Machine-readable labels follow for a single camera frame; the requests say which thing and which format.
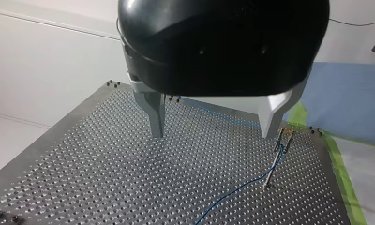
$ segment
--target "metal pin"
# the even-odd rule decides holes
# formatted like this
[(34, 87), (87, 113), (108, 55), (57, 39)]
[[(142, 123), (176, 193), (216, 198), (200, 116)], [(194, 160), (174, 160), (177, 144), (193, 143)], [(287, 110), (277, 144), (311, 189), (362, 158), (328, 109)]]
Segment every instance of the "metal pin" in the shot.
[(280, 143), (281, 141), (281, 135), (283, 134), (284, 132), (284, 128), (282, 128), (278, 134), (278, 138), (277, 138), (277, 142), (275, 143), (275, 147), (273, 148), (273, 151), (276, 152), (278, 150), (278, 144)]
[[(278, 138), (277, 138), (277, 142), (276, 142), (276, 146), (275, 146), (274, 151), (276, 151), (278, 149), (278, 145), (279, 145), (279, 143), (281, 141), (281, 135), (282, 135), (283, 131), (284, 131), (284, 128), (278, 134)], [(293, 139), (294, 132), (295, 131), (292, 131), (292, 133), (291, 133), (291, 135), (290, 135), (290, 137), (289, 137), (289, 139), (287, 141), (287, 144), (285, 145), (284, 153), (288, 152), (291, 140)], [(277, 154), (275, 156), (275, 160), (273, 161), (273, 164), (272, 164), (272, 168), (273, 169), (269, 172), (269, 174), (267, 174), (266, 181), (263, 183), (263, 187), (262, 187), (263, 190), (265, 190), (266, 188), (269, 188), (270, 179), (272, 179), (273, 171), (275, 170), (275, 165), (278, 162), (278, 158), (279, 157), (280, 157), (280, 151), (277, 152)]]

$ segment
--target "blue mat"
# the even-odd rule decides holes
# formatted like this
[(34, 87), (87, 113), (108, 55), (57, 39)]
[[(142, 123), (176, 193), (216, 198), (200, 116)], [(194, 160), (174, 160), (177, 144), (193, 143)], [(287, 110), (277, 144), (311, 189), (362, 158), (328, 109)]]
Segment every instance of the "blue mat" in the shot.
[(301, 102), (308, 126), (375, 144), (375, 65), (315, 63)]

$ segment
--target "gray floor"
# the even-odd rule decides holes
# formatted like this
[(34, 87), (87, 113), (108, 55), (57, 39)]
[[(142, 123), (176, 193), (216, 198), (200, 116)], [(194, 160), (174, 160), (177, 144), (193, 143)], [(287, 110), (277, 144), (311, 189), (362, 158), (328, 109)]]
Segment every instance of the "gray floor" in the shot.
[[(0, 169), (47, 129), (0, 118)], [(368, 224), (375, 224), (375, 147), (336, 138)]]
[(375, 146), (336, 138), (367, 224), (375, 224)]

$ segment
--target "perforated metal table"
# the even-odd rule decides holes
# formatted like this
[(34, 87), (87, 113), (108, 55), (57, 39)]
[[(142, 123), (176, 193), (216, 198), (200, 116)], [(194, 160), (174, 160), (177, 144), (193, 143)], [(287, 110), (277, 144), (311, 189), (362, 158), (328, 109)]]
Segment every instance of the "perforated metal table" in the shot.
[[(263, 139), (257, 121), (173, 99), (165, 137), (154, 139), (129, 86), (104, 85), (0, 171), (0, 220), (194, 224), (271, 166), (276, 139)], [(201, 224), (350, 224), (322, 137), (295, 129), (272, 186), (242, 188)]]

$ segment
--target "black cable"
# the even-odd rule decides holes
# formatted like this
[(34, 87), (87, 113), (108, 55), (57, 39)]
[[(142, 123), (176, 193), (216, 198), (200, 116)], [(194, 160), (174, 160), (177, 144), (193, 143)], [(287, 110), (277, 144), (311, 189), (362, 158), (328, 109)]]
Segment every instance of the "black cable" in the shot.
[(117, 32), (118, 32), (118, 34), (119, 34), (120, 37), (121, 37), (121, 31), (120, 31), (120, 26), (118, 25), (118, 21), (119, 21), (119, 19), (118, 19), (118, 17), (117, 17), (117, 20), (115, 21), (115, 26), (117, 27)]
[(342, 24), (350, 25), (350, 26), (370, 26), (370, 25), (375, 24), (375, 22), (372, 22), (372, 23), (366, 23), (366, 24), (354, 24), (354, 23), (348, 23), (348, 22), (337, 21), (337, 20), (334, 20), (334, 19), (330, 19), (330, 21), (335, 22), (335, 23), (342, 23)]

